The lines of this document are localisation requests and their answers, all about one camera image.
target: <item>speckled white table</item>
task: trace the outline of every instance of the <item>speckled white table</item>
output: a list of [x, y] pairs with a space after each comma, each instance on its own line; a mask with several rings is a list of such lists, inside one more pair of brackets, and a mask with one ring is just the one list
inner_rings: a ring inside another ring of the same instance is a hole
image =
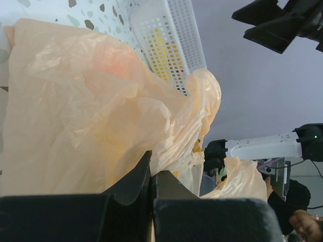
[[0, 1], [0, 86], [8, 86], [8, 59], [11, 52], [4, 26], [19, 18], [31, 18], [89, 28], [112, 35], [129, 44], [145, 61], [129, 18], [139, 0], [1, 0]]

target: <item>crumpled plastic bag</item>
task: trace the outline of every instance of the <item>crumpled plastic bag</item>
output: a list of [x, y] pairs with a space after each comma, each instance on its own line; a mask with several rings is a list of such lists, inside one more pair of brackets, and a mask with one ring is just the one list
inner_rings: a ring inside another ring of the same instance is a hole
[[256, 198], [267, 202], [266, 184], [257, 162], [225, 158], [227, 179], [201, 198]]
[[152, 175], [172, 170], [187, 178], [201, 170], [192, 148], [221, 100], [208, 70], [187, 77], [185, 96], [103, 33], [20, 19], [14, 44], [2, 196], [100, 193], [147, 150]]

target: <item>basket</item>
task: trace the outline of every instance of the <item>basket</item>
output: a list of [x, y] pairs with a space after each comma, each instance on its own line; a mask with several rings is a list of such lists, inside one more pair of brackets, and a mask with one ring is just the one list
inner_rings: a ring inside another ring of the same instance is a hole
[[191, 1], [146, 1], [130, 23], [152, 71], [188, 95], [185, 78], [206, 68]]

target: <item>person's arm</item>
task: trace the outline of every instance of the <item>person's arm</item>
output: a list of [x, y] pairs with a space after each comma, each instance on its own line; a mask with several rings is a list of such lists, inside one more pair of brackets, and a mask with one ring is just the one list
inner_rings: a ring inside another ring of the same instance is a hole
[[266, 179], [264, 180], [264, 182], [266, 183], [266, 187], [267, 187], [267, 199], [269, 198], [269, 196], [273, 193], [273, 188], [271, 185], [271, 177], [268, 176], [266, 177]]

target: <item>gray wall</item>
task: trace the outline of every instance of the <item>gray wall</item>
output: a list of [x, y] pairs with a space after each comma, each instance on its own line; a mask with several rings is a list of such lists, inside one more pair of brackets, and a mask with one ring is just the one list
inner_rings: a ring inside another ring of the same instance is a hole
[[243, 38], [231, 19], [252, 0], [192, 0], [208, 69], [222, 88], [220, 110], [204, 144], [287, 133], [323, 122], [323, 53], [297, 38], [283, 55]]

